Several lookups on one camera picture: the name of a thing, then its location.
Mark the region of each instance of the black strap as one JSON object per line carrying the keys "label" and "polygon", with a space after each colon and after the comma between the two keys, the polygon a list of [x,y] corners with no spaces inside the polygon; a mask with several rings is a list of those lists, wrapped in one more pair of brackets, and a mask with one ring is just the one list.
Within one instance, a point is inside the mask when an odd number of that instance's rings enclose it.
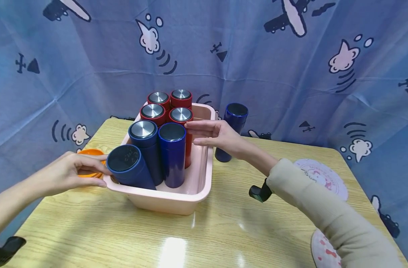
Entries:
{"label": "black strap", "polygon": [[254,199],[260,201],[261,203],[267,201],[268,198],[272,195],[271,189],[267,185],[267,178],[265,179],[262,188],[259,188],[255,185],[250,187],[249,195]]}
{"label": "black strap", "polygon": [[9,237],[3,247],[0,248],[0,267],[9,262],[17,251],[25,245],[27,241],[22,237]]}

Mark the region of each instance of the pink plastic basket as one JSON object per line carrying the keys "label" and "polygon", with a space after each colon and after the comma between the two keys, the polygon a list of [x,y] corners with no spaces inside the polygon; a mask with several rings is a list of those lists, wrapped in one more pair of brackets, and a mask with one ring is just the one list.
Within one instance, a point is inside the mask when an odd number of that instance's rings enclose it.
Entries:
{"label": "pink plastic basket", "polygon": [[[192,104],[194,120],[216,118],[215,110],[209,105]],[[130,136],[126,133],[122,144],[130,144]],[[192,145],[192,164],[185,170],[185,182],[178,188],[169,188],[163,182],[155,190],[136,188],[115,183],[111,176],[103,176],[107,188],[127,194],[128,199],[138,208],[166,212],[179,215],[190,215],[196,205],[207,198],[211,188],[213,171],[213,148]]]}

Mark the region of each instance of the beige sleeve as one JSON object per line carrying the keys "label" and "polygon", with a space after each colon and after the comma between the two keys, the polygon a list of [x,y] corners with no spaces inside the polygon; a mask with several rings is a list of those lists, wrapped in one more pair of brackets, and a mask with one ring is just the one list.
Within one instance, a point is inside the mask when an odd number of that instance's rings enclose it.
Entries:
{"label": "beige sleeve", "polygon": [[342,267],[402,267],[396,249],[381,232],[289,160],[282,159],[271,169],[267,185],[325,234],[340,255]]}

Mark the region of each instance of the hand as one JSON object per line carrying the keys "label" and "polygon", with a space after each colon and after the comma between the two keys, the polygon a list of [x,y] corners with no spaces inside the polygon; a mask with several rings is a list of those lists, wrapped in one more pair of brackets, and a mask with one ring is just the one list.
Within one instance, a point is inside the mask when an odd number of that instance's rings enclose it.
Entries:
{"label": "hand", "polygon": [[192,135],[208,137],[196,138],[195,145],[218,147],[238,159],[243,159],[244,149],[250,144],[224,120],[190,121],[185,128]]}
{"label": "hand", "polygon": [[107,155],[91,156],[66,152],[48,166],[22,182],[23,187],[32,190],[37,197],[60,194],[70,189],[99,186],[106,187],[105,181],[99,178],[81,178],[78,174],[85,172],[102,172],[111,175],[111,172],[101,161]]}

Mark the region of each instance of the orange lid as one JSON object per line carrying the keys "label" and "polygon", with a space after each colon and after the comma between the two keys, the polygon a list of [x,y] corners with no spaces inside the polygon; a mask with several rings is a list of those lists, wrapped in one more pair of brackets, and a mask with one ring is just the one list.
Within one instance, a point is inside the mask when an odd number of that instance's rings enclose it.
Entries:
{"label": "orange lid", "polygon": [[[79,154],[89,154],[89,155],[104,155],[102,150],[99,149],[85,149],[79,152]],[[87,171],[85,170],[85,173],[82,173],[79,175],[81,178],[99,178],[101,177],[102,173],[101,172],[92,172],[92,171]]]}

